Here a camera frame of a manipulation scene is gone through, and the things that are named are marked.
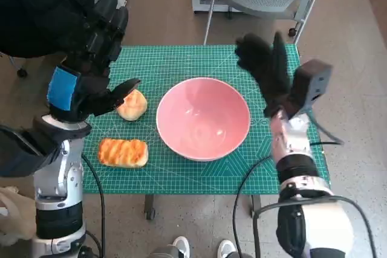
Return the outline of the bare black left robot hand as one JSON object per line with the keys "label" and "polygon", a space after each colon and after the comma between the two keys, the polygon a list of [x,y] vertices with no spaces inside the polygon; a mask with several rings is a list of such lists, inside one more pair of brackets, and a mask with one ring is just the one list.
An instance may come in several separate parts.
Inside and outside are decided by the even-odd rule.
{"label": "bare black left robot hand", "polygon": [[128,9],[118,0],[98,0],[67,41],[66,57],[48,85],[50,114],[69,123],[103,115],[123,104],[140,83],[129,79],[109,89],[110,64],[122,50]]}

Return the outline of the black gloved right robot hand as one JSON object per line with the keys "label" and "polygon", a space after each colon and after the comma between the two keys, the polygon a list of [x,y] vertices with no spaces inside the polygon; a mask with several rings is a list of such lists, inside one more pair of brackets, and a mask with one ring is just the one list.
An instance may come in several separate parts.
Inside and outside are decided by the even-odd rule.
{"label": "black gloved right robot hand", "polygon": [[236,40],[237,64],[257,82],[266,102],[264,115],[272,117],[280,102],[290,93],[287,72],[287,52],[280,32],[276,32],[270,45],[259,36],[249,33]]}

